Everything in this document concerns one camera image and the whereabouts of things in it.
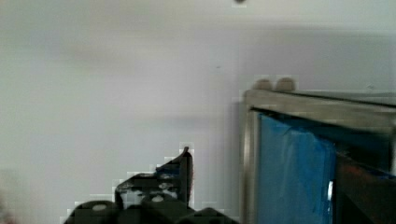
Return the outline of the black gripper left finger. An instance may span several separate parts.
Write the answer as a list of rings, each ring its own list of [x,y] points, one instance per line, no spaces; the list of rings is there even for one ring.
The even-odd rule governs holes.
[[[111,201],[90,201],[78,205],[64,224],[115,224],[119,207]]]

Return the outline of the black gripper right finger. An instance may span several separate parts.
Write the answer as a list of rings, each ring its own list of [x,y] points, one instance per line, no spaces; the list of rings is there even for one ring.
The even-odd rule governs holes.
[[[188,147],[153,173],[139,173],[117,185],[115,204],[134,209],[136,224],[239,224],[213,208],[189,207],[193,161]]]

